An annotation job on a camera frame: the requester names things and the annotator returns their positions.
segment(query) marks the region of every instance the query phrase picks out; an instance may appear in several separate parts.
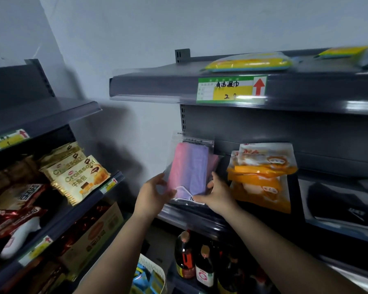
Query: forearm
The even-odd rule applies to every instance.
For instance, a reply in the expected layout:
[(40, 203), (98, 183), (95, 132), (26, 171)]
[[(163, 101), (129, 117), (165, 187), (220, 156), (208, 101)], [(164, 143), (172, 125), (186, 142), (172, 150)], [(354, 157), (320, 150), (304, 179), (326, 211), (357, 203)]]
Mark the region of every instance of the forearm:
[(151, 219), (132, 216), (76, 294), (129, 293), (140, 249)]
[(225, 219), (282, 294), (365, 293), (242, 209)]

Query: white bottle label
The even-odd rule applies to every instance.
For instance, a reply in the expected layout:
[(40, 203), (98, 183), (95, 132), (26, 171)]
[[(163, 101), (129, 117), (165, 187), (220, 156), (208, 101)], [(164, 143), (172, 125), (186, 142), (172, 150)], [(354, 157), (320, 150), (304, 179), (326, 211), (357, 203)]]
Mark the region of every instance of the white bottle label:
[(212, 287), (214, 285), (214, 272), (209, 273), (196, 266), (196, 278), (207, 287)]

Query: wall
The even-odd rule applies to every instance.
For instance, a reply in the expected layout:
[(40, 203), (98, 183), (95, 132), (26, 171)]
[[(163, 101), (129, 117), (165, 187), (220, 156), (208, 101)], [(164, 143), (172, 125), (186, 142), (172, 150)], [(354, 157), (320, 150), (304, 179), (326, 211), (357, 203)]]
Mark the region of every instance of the wall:
[[(83, 97), (64, 64), (40, 1), (0, 0), (0, 67), (23, 65), (24, 59), (32, 58), (39, 59), (57, 97)], [(71, 128), (80, 144), (97, 152), (87, 123), (79, 120)]]
[(165, 167), (178, 105), (108, 100), (115, 69), (192, 56), (368, 43), (368, 0), (41, 0), (66, 64), (105, 113), (91, 119), (132, 189)]

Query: white plastic basket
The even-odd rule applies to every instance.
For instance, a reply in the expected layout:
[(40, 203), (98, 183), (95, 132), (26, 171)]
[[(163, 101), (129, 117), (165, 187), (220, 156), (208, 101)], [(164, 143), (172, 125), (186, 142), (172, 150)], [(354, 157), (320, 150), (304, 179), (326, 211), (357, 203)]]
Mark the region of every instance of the white plastic basket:
[(139, 263), (146, 267), (149, 272), (155, 271), (160, 277), (162, 277), (162, 279), (164, 280), (164, 286), (162, 288), (161, 294), (167, 294), (166, 277), (164, 270), (142, 254), (140, 254), (139, 256)]

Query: person's left hand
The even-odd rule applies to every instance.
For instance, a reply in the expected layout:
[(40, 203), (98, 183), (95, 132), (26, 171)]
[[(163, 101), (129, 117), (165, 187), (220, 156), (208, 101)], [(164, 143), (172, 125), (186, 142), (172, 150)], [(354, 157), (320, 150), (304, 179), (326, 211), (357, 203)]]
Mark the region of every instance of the person's left hand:
[(164, 204), (175, 196), (176, 190), (171, 190), (164, 194), (157, 192), (156, 185), (166, 186), (166, 181), (162, 179), (164, 175), (164, 173), (160, 173), (154, 176), (140, 188), (135, 203), (134, 216), (152, 221), (161, 212)]

